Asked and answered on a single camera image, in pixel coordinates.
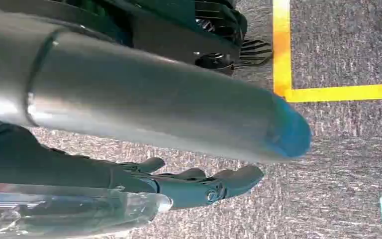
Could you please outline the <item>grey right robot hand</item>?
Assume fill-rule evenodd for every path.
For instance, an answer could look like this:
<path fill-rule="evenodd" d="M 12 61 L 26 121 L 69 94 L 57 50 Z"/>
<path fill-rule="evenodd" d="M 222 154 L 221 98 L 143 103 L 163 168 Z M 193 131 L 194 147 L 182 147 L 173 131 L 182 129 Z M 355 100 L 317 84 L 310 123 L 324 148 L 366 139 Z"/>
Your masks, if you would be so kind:
<path fill-rule="evenodd" d="M 207 177 L 155 174 L 160 158 L 116 164 L 40 144 L 30 127 L 117 138 L 252 162 L 310 147 L 304 117 L 272 92 L 200 67 L 0 11 L 0 183 L 160 193 L 174 209 L 248 192 L 252 165 Z"/>

